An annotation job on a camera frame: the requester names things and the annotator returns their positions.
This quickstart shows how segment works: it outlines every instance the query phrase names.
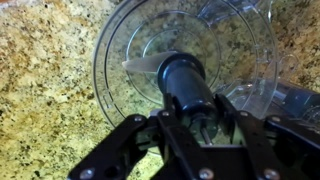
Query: clear plastic bowl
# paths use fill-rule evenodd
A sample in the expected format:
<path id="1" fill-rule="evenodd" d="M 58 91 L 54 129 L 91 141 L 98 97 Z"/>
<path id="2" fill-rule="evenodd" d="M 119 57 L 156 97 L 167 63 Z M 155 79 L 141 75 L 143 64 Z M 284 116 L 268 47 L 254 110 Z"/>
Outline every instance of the clear plastic bowl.
<path id="1" fill-rule="evenodd" d="M 247 1 L 125 0 L 109 17 L 93 61 L 95 95 L 110 124 L 162 107 L 152 73 L 126 72 L 121 62 L 169 50 L 193 54 L 212 93 L 258 118 L 277 81 L 278 53 L 266 19 Z"/>

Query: granite countertop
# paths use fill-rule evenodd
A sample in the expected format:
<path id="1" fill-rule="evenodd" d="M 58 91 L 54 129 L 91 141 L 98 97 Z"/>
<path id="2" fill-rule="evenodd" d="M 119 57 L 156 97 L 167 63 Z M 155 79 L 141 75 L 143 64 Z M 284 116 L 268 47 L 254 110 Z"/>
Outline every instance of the granite countertop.
<path id="1" fill-rule="evenodd" d="M 17 0 L 0 7 L 0 178 L 65 179 L 110 133 L 94 99 L 91 61 L 116 0 Z M 300 65 L 291 81 L 320 92 L 320 1 L 274 5 L 279 49 Z M 148 155 L 131 179 L 161 162 Z"/>

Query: screw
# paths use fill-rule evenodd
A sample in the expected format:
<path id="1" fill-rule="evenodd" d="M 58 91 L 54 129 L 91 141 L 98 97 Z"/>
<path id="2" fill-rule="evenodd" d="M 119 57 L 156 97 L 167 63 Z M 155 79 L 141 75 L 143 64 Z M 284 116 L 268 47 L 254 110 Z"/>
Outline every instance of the screw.
<path id="1" fill-rule="evenodd" d="M 209 180 L 209 179 L 213 179 L 214 174 L 213 174 L 213 171 L 211 171 L 211 169 L 202 168 L 199 171 L 199 176 L 200 176 L 201 179 Z"/>
<path id="2" fill-rule="evenodd" d="M 136 116 L 134 118 L 134 121 L 136 121 L 136 122 L 142 121 L 142 117 L 141 116 Z"/>
<path id="3" fill-rule="evenodd" d="M 277 116 L 273 116 L 272 120 L 276 121 L 276 122 L 280 122 L 281 121 L 281 119 L 279 117 L 277 117 Z"/>
<path id="4" fill-rule="evenodd" d="M 162 116 L 169 116 L 170 114 L 169 114 L 169 112 L 167 112 L 167 111 L 163 111 L 162 112 Z"/>
<path id="5" fill-rule="evenodd" d="M 94 168 L 85 169 L 80 173 L 81 180 L 88 180 L 94 176 Z"/>
<path id="6" fill-rule="evenodd" d="M 241 116 L 248 116 L 248 113 L 245 112 L 245 111 L 241 111 L 241 112 L 240 112 L 240 115 L 241 115 Z"/>
<path id="7" fill-rule="evenodd" d="M 270 180 L 279 180 L 280 179 L 279 173 L 273 169 L 265 169 L 264 175 L 267 179 L 270 179 Z"/>

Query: metal blade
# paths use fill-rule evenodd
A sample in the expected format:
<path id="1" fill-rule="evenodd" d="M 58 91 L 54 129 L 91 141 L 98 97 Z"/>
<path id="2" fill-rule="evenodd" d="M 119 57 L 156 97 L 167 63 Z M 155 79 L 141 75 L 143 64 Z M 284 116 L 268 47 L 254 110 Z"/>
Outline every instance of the metal blade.
<path id="1" fill-rule="evenodd" d="M 125 70 L 131 72 L 157 72 L 161 63 L 169 56 L 176 54 L 176 51 L 168 51 L 156 54 L 154 56 L 147 56 L 139 59 L 122 62 Z"/>

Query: countertop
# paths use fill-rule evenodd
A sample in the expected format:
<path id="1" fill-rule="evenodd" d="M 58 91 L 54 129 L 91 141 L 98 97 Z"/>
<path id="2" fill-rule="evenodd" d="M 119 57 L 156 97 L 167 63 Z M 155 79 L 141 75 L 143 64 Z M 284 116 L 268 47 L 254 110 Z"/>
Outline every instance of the countertop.
<path id="1" fill-rule="evenodd" d="M 65 179 L 111 127 L 94 98 L 92 52 L 117 0 L 13 1 L 0 7 L 0 178 Z M 279 49 L 295 54 L 291 81 L 320 92 L 320 1 L 276 0 Z M 161 162 L 147 155 L 131 179 Z"/>

